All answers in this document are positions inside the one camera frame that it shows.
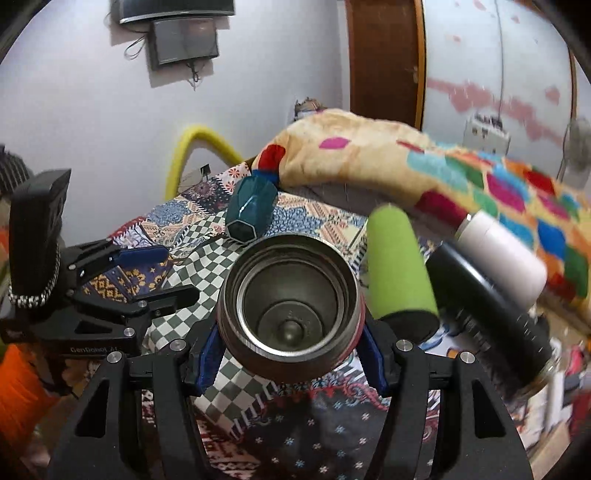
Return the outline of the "dark teal faceted cup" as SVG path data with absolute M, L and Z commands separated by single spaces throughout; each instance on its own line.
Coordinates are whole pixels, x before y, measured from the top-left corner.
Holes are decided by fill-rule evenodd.
M 247 244 L 266 234 L 273 220 L 277 188 L 262 176 L 249 176 L 235 186 L 225 212 L 225 233 Z

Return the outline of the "black thermos bottle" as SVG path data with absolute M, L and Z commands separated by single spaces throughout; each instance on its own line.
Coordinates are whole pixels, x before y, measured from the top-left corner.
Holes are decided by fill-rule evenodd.
M 449 242 L 430 254 L 426 268 L 444 317 L 493 357 L 516 393 L 533 396 L 546 387 L 558 363 L 547 328 Z

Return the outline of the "white box appliance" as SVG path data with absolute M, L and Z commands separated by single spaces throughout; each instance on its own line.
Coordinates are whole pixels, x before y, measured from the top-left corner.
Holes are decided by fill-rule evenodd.
M 476 113 L 466 121 L 462 145 L 467 149 L 501 156 L 508 153 L 510 142 L 499 117 Z

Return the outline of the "pile of clothes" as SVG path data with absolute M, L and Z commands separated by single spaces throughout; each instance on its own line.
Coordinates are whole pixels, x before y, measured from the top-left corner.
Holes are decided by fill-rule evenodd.
M 317 99 L 307 97 L 294 103 L 294 121 L 325 111 L 326 107 Z

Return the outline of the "green bottle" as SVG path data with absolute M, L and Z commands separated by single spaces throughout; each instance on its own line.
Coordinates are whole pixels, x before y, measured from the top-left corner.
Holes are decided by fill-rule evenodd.
M 400 339 L 421 344 L 439 329 L 439 311 L 425 260 L 407 214 L 394 205 L 367 224 L 369 308 Z

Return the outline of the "white bottle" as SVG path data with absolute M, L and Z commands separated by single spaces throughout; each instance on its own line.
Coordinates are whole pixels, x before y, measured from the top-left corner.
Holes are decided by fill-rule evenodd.
M 517 305 L 530 310 L 547 282 L 547 267 L 517 236 L 485 211 L 456 232 L 462 254 Z

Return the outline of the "small wall mounted monitor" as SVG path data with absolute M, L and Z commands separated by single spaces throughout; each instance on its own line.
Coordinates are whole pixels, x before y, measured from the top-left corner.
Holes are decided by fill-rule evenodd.
M 152 22 L 147 35 L 150 67 L 156 71 L 176 63 L 211 60 L 218 53 L 212 19 L 174 18 Z

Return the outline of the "wardrobe with heart stickers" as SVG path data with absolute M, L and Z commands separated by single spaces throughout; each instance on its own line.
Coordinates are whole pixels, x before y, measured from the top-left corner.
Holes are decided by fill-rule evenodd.
M 500 117 L 509 153 L 531 162 L 562 151 L 571 117 L 568 47 L 521 1 L 426 1 L 423 129 L 460 143 L 475 114 Z

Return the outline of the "colourful patchwork blanket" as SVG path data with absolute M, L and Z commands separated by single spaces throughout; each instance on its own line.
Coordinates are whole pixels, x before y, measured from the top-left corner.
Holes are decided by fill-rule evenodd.
M 550 292 L 590 318 L 590 199 L 529 164 L 438 144 L 405 123 L 329 109 L 277 134 L 252 168 L 283 188 L 379 191 L 453 227 L 484 210 L 546 264 Z

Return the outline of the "patterned checkered bed sheet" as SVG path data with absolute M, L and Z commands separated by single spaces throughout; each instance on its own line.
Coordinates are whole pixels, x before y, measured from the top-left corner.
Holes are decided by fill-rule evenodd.
M 155 395 L 161 460 L 170 479 L 211 478 L 187 400 L 207 389 L 224 352 L 249 372 L 294 384 L 321 377 L 351 352 L 370 385 L 390 399 L 368 474 L 415 475 L 425 426 L 429 361 L 421 344 L 439 326 L 437 305 L 407 214 L 393 205 L 368 221 L 370 298 L 331 245 L 306 235 L 260 239 L 231 267 L 211 322 L 154 355 L 111 352 L 73 418 L 97 430 L 73 457 L 75 477 L 133 479 L 121 450 L 136 435 L 137 390 Z

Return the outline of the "brown wooden door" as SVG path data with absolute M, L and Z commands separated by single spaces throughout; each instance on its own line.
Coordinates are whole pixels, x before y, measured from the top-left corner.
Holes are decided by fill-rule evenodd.
M 346 1 L 351 111 L 420 130 L 426 90 L 423 3 Z

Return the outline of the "standing electric fan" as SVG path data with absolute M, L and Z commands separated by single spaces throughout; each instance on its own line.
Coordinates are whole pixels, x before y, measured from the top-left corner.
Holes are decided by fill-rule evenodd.
M 563 158 L 557 179 L 575 189 L 583 189 L 590 177 L 591 127 L 585 117 L 571 120 L 563 139 Z

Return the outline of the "wall power socket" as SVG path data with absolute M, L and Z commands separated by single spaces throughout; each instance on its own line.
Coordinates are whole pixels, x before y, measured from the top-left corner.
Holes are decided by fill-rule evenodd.
M 180 177 L 177 192 L 182 193 L 198 183 L 205 181 L 211 175 L 211 165 L 204 164 L 196 170 L 190 171 L 190 173 L 183 173 Z

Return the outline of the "red thermos bottle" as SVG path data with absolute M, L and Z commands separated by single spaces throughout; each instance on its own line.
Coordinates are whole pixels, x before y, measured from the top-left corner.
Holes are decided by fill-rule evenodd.
M 276 383 L 320 378 L 356 348 L 365 302 L 334 246 L 304 234 L 252 243 L 219 290 L 216 320 L 233 357 Z

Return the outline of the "wall mounted black television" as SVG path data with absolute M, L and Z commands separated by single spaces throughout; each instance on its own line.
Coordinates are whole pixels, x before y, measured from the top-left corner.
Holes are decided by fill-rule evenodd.
M 151 21 L 176 16 L 232 16 L 233 0 L 117 0 L 111 15 L 119 24 Z

